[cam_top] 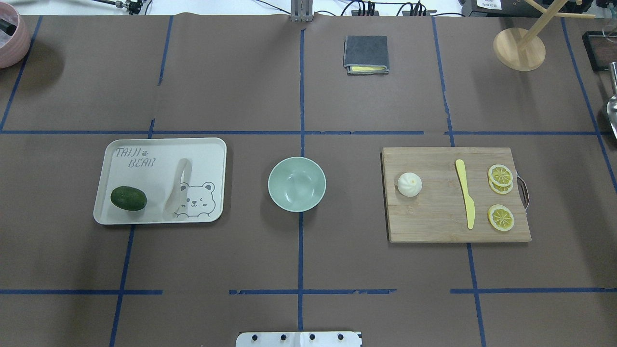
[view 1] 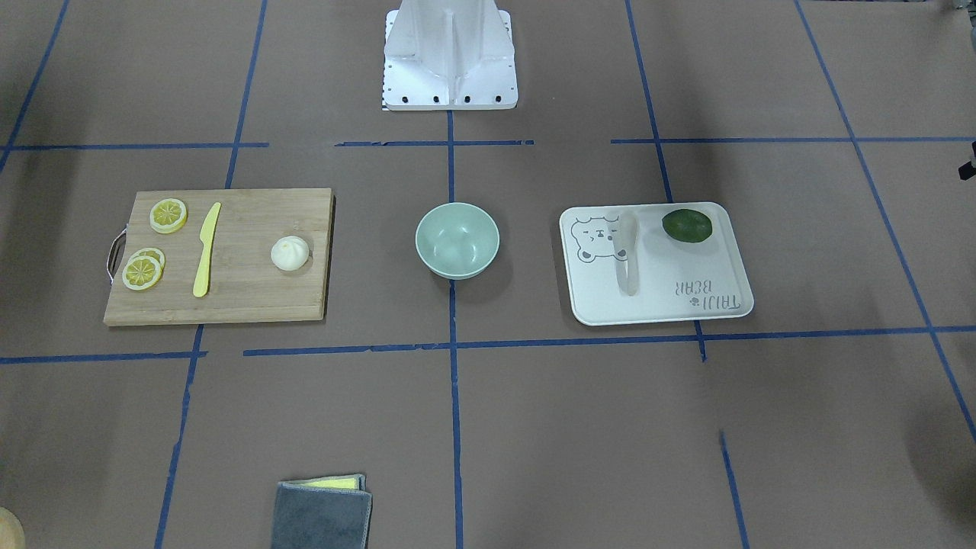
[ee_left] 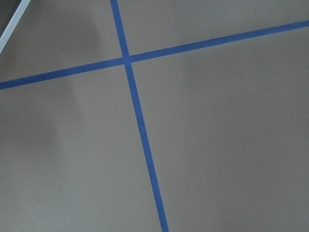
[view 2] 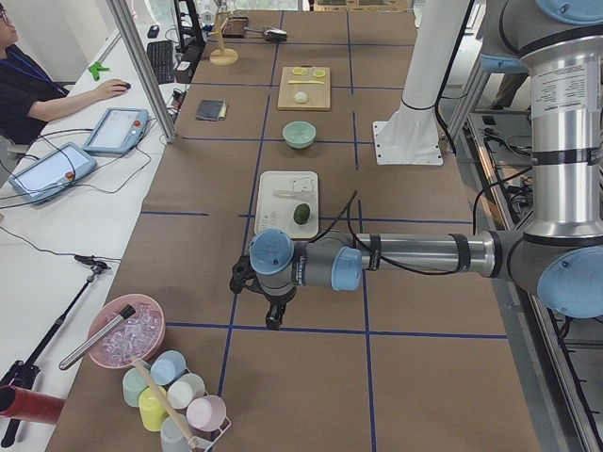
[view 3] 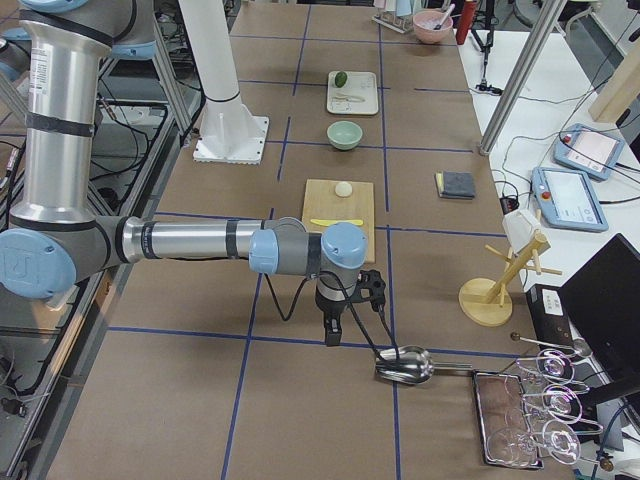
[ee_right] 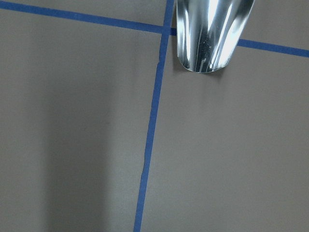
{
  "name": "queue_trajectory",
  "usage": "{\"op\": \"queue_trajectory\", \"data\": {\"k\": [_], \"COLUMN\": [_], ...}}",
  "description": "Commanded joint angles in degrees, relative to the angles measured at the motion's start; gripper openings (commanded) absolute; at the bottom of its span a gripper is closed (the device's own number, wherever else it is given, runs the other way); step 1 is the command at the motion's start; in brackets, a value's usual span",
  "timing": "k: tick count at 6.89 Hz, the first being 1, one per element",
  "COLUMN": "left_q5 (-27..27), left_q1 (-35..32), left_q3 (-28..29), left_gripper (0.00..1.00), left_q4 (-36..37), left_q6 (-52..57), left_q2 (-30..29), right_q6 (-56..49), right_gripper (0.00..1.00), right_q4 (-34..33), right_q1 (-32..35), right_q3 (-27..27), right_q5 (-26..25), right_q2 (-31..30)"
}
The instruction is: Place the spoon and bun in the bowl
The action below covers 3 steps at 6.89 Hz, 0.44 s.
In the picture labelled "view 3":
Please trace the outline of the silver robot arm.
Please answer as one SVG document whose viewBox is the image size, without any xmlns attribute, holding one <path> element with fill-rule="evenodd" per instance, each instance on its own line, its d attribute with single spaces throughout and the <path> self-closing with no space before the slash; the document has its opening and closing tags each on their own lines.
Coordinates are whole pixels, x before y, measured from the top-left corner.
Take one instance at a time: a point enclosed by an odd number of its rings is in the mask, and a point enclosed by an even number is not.
<svg viewBox="0 0 640 480">
<path fill-rule="evenodd" d="M 31 40 L 25 178 L 1 235 L 2 285 L 44 299 L 143 259 L 245 260 L 258 273 L 315 280 L 325 342 L 338 345 L 368 246 L 358 227 L 319 234 L 293 218 L 165 223 L 89 209 L 99 65 L 154 56 L 152 3 L 25 1 L 20 23 Z"/>
<path fill-rule="evenodd" d="M 22 27 L 1 33 L 1 72 L 10 80 L 17 80 L 29 70 L 31 37 Z"/>
</svg>

